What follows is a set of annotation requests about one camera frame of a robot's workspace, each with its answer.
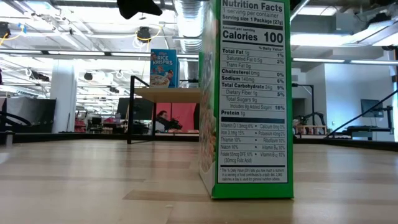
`person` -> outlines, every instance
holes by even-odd
[[[169,130],[170,122],[167,120],[167,112],[162,110],[156,115],[156,131],[164,132]]]

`wooden tabletop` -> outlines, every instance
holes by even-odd
[[[199,88],[136,88],[135,94],[154,103],[199,103]]]
[[[133,143],[0,147],[0,223],[398,223],[396,152],[295,144],[293,200],[212,200],[198,142]]]

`wooden shelf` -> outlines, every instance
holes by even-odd
[[[154,103],[199,103],[199,88],[136,88],[135,94]]]

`ductwork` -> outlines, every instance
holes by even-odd
[[[51,0],[54,6],[72,6],[72,7],[107,7],[107,8],[117,8],[118,4],[116,1],[64,1],[64,0]],[[161,9],[174,10],[172,4],[168,4],[170,0],[154,1],[157,6]]]
[[[182,37],[200,37],[203,32],[205,14],[203,1],[179,0],[174,1],[177,16],[177,26]],[[201,49],[201,40],[181,40],[183,53],[198,54]],[[186,62],[186,78],[198,79],[198,63]]]

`computer monitor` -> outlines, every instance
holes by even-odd
[[[120,98],[118,104],[118,113],[121,119],[125,119],[129,107],[130,98]],[[143,98],[134,99],[134,120],[151,120],[153,102]]]
[[[374,105],[376,105],[379,102],[379,100],[361,100],[361,109],[362,113],[367,111],[368,109],[372,108]],[[383,118],[384,117],[384,112],[383,112],[383,104],[381,103],[377,107],[375,107],[372,111],[366,113],[363,115],[364,118]]]
[[[100,125],[102,123],[102,118],[92,118],[91,123],[94,125]]]

